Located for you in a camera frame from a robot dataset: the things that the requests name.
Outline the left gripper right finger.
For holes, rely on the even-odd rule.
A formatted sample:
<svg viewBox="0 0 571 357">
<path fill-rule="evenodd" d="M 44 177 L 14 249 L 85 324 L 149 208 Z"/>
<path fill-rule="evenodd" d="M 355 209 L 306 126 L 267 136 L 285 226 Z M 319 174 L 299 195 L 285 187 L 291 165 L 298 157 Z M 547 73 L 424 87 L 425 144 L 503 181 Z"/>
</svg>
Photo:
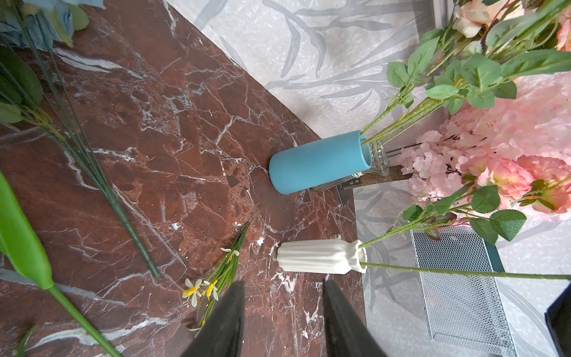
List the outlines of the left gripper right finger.
<svg viewBox="0 0 571 357">
<path fill-rule="evenodd" d="M 325 281 L 323 289 L 327 355 L 386 356 L 339 285 L 334 281 Z"/>
</svg>

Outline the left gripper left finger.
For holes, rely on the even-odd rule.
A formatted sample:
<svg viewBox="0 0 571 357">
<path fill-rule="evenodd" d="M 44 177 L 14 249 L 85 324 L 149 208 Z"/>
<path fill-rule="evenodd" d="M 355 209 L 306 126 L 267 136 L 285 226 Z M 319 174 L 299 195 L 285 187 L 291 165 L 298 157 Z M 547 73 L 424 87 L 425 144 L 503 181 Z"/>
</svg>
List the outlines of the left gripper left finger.
<svg viewBox="0 0 571 357">
<path fill-rule="evenodd" d="M 245 328 L 245 284 L 234 283 L 217 303 L 210 318 L 182 356 L 242 355 Z"/>
</svg>

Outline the coral pink rose stem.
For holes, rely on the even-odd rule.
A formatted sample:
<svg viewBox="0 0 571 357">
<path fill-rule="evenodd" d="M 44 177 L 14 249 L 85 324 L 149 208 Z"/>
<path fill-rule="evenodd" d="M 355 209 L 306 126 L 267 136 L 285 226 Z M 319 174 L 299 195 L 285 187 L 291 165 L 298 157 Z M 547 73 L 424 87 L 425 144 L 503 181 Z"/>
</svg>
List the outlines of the coral pink rose stem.
<svg viewBox="0 0 571 357">
<path fill-rule="evenodd" d="M 407 231 L 432 240 L 452 226 L 469 226 L 486 242 L 511 241 L 530 218 L 570 216 L 570 165 L 562 159 L 521 156 L 517 160 L 479 157 L 461 169 L 461 186 L 442 197 L 419 196 L 387 233 L 361 248 Z"/>
</svg>

